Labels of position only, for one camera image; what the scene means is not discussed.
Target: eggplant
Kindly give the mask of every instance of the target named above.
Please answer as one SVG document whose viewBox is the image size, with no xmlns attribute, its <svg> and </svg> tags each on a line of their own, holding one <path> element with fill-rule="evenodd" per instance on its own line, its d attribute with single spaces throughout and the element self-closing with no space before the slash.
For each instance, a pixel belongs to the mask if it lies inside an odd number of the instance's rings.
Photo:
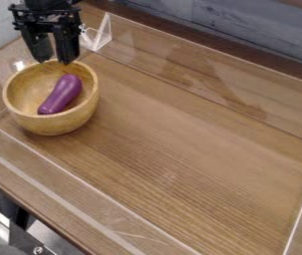
<svg viewBox="0 0 302 255">
<path fill-rule="evenodd" d="M 54 115 L 59 113 L 79 95 L 82 89 L 80 78 L 71 74 L 64 75 L 58 81 L 51 95 L 37 109 L 39 115 Z"/>
</svg>

